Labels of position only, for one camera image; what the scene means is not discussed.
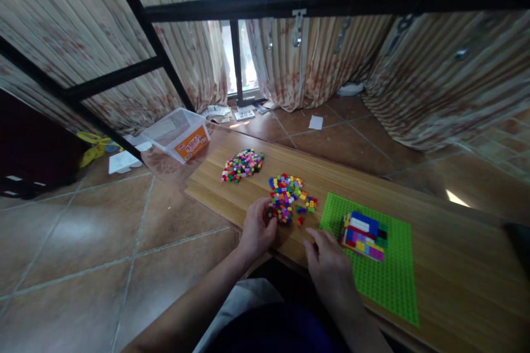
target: wall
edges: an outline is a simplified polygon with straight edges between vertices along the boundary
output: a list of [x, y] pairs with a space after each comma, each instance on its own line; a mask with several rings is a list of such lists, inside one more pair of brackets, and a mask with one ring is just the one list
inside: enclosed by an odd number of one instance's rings
[[462, 144], [489, 163], [530, 183], [530, 109], [479, 132]]

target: clear plastic container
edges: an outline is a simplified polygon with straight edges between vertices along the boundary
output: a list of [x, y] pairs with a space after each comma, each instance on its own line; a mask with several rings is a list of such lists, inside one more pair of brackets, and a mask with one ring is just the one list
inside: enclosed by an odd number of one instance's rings
[[182, 164], [210, 142], [206, 119], [184, 108], [172, 111], [141, 135]]

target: left hand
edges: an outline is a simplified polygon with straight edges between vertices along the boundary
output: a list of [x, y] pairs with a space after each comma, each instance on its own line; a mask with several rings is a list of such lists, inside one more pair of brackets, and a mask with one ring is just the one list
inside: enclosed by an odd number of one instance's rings
[[277, 219], [272, 218], [268, 225], [265, 224], [265, 214], [270, 202], [270, 197], [263, 197], [252, 203], [247, 210], [243, 234], [237, 249], [250, 263], [263, 255], [274, 241]]

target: curtain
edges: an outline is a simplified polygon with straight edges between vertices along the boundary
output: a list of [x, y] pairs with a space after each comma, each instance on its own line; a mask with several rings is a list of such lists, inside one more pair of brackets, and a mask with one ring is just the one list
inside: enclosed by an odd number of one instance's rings
[[321, 105], [377, 49], [393, 20], [392, 15], [351, 18], [338, 52], [344, 18], [304, 18], [299, 47], [292, 44], [294, 19], [247, 21], [262, 93], [287, 111]]
[[[226, 102], [220, 30], [164, 25], [156, 30], [196, 108]], [[125, 0], [0, 0], [0, 34], [65, 89], [155, 55]], [[182, 45], [183, 36], [193, 44]], [[73, 132], [93, 130], [1, 58], [0, 88]], [[84, 104], [122, 133], [137, 132], [182, 106], [163, 69]]]
[[422, 15], [395, 45], [401, 18], [355, 17], [335, 53], [344, 20], [304, 19], [298, 48], [294, 19], [247, 21], [263, 94], [287, 111], [310, 108], [353, 78], [389, 135], [427, 152], [528, 107], [526, 12]]
[[393, 47], [399, 21], [360, 77], [397, 142], [432, 152], [530, 106], [530, 12], [424, 14]]

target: wooden board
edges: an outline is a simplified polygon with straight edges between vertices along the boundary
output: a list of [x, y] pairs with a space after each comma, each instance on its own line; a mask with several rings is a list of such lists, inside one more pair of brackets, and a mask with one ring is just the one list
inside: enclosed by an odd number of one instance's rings
[[[245, 148], [265, 154], [262, 171], [239, 184], [222, 183], [225, 162]], [[268, 196], [268, 179], [282, 173], [304, 179], [319, 205], [302, 227], [279, 228], [274, 248], [280, 253], [306, 266], [304, 229], [318, 226], [327, 193], [335, 193], [412, 227], [420, 327], [364, 297], [371, 311], [439, 351], [525, 349], [530, 283], [494, 216], [238, 133], [191, 175], [186, 193], [242, 227], [249, 205]]]

